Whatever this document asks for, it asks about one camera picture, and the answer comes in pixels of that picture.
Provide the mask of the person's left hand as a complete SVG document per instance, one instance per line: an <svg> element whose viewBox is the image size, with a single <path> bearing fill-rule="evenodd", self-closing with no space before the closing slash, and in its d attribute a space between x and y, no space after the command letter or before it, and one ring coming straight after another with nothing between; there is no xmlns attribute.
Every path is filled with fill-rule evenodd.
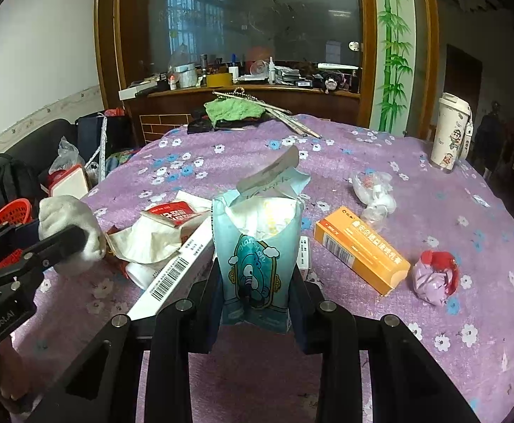
<svg viewBox="0 0 514 423"><path fill-rule="evenodd" d="M0 342L0 404L13 415L24 411L30 392L30 379L22 357L7 336Z"/></svg>

